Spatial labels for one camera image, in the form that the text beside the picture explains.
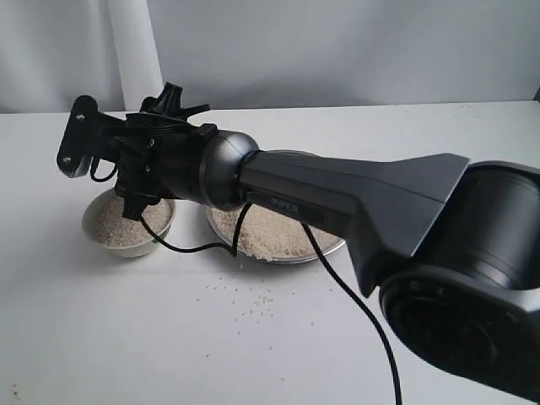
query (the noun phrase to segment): round metal tray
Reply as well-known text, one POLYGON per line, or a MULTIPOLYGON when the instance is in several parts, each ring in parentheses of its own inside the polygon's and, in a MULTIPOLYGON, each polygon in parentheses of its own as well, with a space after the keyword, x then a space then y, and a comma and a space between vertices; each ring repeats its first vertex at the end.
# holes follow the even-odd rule
MULTIPOLYGON (((219 230, 217 224, 215 223, 215 221, 213 220, 213 215, 212 215, 212 209, 210 207, 206 207, 206 210, 205 210, 205 214, 206 214, 206 218, 208 220, 208 223, 210 224, 210 227, 212 228, 213 232, 218 236, 218 238, 220 238, 224 243, 226 243, 227 245, 231 245, 232 244, 232 240, 230 240, 227 236, 223 235, 223 233, 221 232, 221 230, 219 230)), ((332 253, 333 251, 336 251, 337 249, 339 249, 341 246, 345 245, 345 240, 343 239, 338 239, 336 243, 334 243, 333 245, 329 246, 327 249, 324 249, 322 251, 322 253, 324 253, 324 256, 326 255, 329 255, 330 253, 332 253)), ((317 259, 317 255, 315 254, 315 252, 313 252, 312 255, 307 255, 307 256, 297 256, 297 257, 273 257, 272 260, 266 260, 266 259, 258 259, 256 257, 253 257, 253 256, 250 256, 250 255, 246 255, 240 248, 238 248, 238 252, 242 254, 242 256, 245 256, 245 257, 249 257, 251 260, 257 260, 258 262, 263 262, 263 263, 274 263, 274 264, 296 264, 296 263, 306 263, 306 262, 311 262, 312 260, 316 260, 317 259)))

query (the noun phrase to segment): white backdrop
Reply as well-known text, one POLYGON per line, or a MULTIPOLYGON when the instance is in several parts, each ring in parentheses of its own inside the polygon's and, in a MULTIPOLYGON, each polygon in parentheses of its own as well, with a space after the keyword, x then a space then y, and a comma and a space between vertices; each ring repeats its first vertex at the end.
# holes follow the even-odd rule
POLYGON ((0 112, 530 100, 537 0, 2 0, 0 112))

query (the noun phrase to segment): white table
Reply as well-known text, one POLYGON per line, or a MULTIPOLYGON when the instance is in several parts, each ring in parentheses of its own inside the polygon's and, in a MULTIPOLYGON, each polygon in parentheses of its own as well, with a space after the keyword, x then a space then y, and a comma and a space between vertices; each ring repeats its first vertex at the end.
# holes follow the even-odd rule
MULTIPOLYGON (((375 331, 318 262, 277 267, 165 249, 129 261, 91 246, 81 215, 111 182, 58 171, 67 117, 0 116, 1 404, 393 403, 375 331)), ((211 111, 193 122, 248 132, 263 149, 540 164, 533 101, 211 111)), ((200 208, 179 202, 170 241, 212 239, 200 208)), ((356 288, 346 250, 330 261, 356 288)), ((381 318, 376 294, 369 303, 381 318)), ((447 375, 390 334, 406 404, 528 403, 447 375)))

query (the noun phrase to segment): black robotic arm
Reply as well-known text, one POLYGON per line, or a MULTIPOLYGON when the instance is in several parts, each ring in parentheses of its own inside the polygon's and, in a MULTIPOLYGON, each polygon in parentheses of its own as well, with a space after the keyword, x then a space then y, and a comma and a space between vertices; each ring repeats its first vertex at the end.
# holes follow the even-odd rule
POLYGON ((380 290, 393 331, 443 370, 540 401, 540 170, 454 154, 397 162, 269 154, 187 118, 167 84, 125 121, 75 102, 57 163, 116 164, 123 215, 180 198, 255 203, 347 241, 360 291, 380 290))

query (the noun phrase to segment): small white bowl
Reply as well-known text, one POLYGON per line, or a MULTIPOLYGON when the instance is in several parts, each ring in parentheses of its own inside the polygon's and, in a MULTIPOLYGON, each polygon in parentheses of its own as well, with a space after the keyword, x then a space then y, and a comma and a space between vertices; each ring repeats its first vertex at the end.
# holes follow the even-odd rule
MULTIPOLYGON (((151 251, 156 250, 159 247, 159 242, 152 238, 152 236, 150 235, 148 235, 148 240, 132 246, 106 246, 96 240, 94 231, 96 217, 100 213, 100 210, 103 208, 103 206, 115 196, 116 194, 114 190, 107 190, 106 192, 102 192, 98 197, 94 199, 94 201, 90 203, 90 205, 86 208, 86 211, 84 211, 82 225, 83 232, 88 238, 88 240, 95 243, 96 245, 101 246, 103 249, 109 251, 113 255, 119 257, 140 257, 148 255, 151 251)), ((158 236, 162 239, 164 239, 169 233, 170 225, 172 224, 172 221, 175 218, 176 214, 175 202, 173 200, 165 201, 170 205, 171 215, 169 221, 167 222, 167 225, 160 232, 156 232, 158 236)))

